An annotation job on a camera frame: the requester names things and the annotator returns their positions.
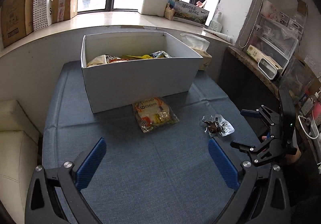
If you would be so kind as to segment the yellow snack bag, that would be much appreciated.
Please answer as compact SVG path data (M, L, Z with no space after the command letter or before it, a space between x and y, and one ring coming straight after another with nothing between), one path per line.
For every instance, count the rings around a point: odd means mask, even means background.
M150 55L143 55L143 56L123 55L121 56L121 59L133 61L133 60L153 59L153 57Z

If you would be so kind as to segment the cream pastry packet orange ends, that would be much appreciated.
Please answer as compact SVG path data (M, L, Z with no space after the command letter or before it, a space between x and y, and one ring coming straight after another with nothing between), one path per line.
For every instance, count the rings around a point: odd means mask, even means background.
M107 64L107 59L105 55L100 55L98 57L95 57L93 60L87 63L86 67L93 67L97 65L104 65Z

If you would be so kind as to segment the brown dried meat packet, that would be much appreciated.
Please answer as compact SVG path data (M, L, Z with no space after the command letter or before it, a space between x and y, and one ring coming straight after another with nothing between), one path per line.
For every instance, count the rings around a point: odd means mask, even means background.
M226 137L235 132L234 127L221 114L203 116L201 126L210 138Z

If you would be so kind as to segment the white digital clock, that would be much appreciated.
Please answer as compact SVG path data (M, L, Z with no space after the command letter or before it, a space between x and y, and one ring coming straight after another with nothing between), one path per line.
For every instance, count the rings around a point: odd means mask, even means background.
M280 76L280 72L277 70L277 67L264 57L262 57L258 62L258 68L270 81L277 80Z

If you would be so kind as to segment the cream leather sofa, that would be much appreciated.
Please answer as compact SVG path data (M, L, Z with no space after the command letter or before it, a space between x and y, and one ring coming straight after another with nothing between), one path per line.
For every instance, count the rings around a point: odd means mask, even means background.
M15 223L24 223L39 136L16 100L1 102L1 203Z

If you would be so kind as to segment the rice cracker packet on table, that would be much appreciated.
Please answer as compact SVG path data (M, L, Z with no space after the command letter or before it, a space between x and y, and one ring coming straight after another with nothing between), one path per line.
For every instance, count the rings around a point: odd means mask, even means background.
M134 116L143 133L180 120L161 97L147 98L132 105Z

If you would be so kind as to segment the white cardboard storage box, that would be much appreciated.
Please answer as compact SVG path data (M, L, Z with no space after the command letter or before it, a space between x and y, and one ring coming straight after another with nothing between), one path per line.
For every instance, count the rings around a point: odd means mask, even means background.
M169 57L87 66L101 55L143 56L156 51ZM85 35L80 60L91 111L98 113L188 91L202 57L169 33L145 30Z

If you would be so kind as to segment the green tea box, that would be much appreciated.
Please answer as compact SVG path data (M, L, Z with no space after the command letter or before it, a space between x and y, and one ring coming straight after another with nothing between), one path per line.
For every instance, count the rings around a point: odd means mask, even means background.
M268 57L262 51L252 45L249 45L249 47L246 49L246 54L256 63L259 63L262 58L265 60L268 59Z

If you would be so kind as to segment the clear plastic drawer organizer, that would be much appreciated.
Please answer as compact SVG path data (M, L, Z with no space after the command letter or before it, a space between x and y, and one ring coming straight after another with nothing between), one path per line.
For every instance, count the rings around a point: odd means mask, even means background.
M291 15L281 12L270 1L264 0L249 44L272 58L284 70L303 37L308 9L297 0Z

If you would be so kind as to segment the white rolled paper tube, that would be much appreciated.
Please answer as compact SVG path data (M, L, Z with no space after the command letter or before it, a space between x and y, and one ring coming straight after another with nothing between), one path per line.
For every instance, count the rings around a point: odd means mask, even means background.
M231 42L231 37L229 35L226 35L224 33L220 33L220 32L217 32L217 31L213 31L213 30L210 30L210 29L207 29L207 28L203 28L203 30L207 33L211 33L213 35L216 35L217 37L227 41L227 42Z

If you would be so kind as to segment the tissue pack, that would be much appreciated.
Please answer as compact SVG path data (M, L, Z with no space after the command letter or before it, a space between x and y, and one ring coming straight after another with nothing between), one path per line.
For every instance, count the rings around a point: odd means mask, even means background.
M210 42L188 33L181 33L181 41L202 57L202 63L199 66L199 70L206 70L212 60L212 56L207 52Z

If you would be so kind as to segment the white plastic bottle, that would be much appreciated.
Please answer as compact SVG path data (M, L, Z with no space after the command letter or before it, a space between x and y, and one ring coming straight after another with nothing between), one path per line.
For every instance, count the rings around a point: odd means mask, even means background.
M218 11L212 18L211 22L209 23L208 28L212 31L221 32L222 30L222 13Z

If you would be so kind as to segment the grey silver snack packet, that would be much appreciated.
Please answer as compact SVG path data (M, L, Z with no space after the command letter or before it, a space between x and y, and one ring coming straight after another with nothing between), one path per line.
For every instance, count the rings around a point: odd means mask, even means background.
M166 53L165 51L156 51L150 54L152 58L171 58L171 55Z

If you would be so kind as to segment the printed landscape gift box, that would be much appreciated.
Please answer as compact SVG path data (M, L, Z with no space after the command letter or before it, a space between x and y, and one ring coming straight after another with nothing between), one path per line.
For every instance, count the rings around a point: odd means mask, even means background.
M209 11L180 0L168 0L168 3L175 9L173 21L184 22L199 27L205 26Z

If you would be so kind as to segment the small beige gift bag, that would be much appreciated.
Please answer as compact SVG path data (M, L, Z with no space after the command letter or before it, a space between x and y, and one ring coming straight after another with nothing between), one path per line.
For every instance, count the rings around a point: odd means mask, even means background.
M169 3L167 3L164 11L164 17L168 20L173 20L174 13L175 13L175 9L171 7Z

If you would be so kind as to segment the open brown cardboard box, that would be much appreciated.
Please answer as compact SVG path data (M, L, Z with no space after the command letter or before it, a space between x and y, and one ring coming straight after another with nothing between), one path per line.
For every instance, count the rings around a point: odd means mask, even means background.
M78 14L78 0L51 0L52 23L70 20Z

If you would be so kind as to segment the tall brown cardboard box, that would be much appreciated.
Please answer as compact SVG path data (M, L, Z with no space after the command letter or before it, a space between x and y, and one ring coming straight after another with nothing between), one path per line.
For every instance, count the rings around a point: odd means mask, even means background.
M33 1L4 0L1 32L5 48L33 32Z

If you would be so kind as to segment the white foam block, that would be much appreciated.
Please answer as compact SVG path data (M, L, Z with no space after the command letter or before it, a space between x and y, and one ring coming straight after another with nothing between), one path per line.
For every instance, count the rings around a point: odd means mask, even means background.
M138 12L142 15L163 17L168 0L142 0Z

